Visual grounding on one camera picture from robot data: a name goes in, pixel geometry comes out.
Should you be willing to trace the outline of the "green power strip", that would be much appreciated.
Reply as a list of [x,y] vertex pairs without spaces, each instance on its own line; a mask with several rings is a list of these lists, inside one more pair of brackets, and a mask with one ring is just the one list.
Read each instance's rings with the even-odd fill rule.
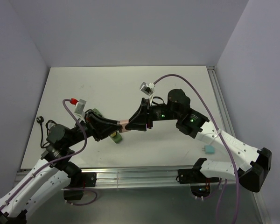
[[[100,111],[98,110],[98,109],[96,109],[96,108],[94,108],[93,109],[93,112],[96,114],[96,115],[98,115],[99,117],[104,117],[101,113],[100,113]],[[115,133],[117,133],[117,135],[114,137],[114,138],[112,138],[112,137],[110,137],[110,139],[112,139],[113,140],[113,142],[114,143],[116,143],[116,144],[119,144],[121,141],[122,141],[122,136],[121,136],[121,134],[118,132],[118,131],[116,131]]]

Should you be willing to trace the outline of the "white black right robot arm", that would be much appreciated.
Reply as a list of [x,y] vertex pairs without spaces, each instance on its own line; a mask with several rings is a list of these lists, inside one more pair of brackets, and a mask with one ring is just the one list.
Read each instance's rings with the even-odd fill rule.
[[181,184],[218,182],[220,179],[238,181],[251,192],[259,192],[271,169],[272,153],[267,148],[251,147],[227,132],[216,129],[206,116],[190,107],[190,98],[183,90],[173,89],[165,104],[152,105],[142,99],[136,113],[123,125],[123,130],[146,131],[153,122],[176,120],[176,128],[183,134],[232,155],[230,162],[198,159],[192,168],[178,170]]

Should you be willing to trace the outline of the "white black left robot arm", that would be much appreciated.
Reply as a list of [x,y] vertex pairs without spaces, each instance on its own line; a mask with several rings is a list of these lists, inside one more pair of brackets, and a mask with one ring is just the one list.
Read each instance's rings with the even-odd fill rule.
[[77,120],[70,129],[55,124],[49,130],[49,145],[30,172],[0,199],[0,224],[25,224],[27,214],[50,198],[55,192],[70,187],[80,188],[85,183],[81,168],[70,159],[77,155],[71,146],[89,137],[103,140],[122,129],[119,121],[98,116],[93,111],[84,120]]

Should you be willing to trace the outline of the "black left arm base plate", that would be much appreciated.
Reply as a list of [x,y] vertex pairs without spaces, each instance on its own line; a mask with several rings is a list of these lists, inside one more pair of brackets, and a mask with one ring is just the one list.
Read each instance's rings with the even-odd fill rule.
[[81,172],[71,177],[69,188],[95,187],[97,180],[96,172]]

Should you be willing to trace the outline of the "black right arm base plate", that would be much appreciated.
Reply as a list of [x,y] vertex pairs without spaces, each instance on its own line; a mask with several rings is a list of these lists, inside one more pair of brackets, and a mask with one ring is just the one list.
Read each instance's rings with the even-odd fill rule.
[[176,181],[180,184],[199,184],[199,183],[217,183],[220,181],[218,177],[206,177],[198,169],[179,169]]

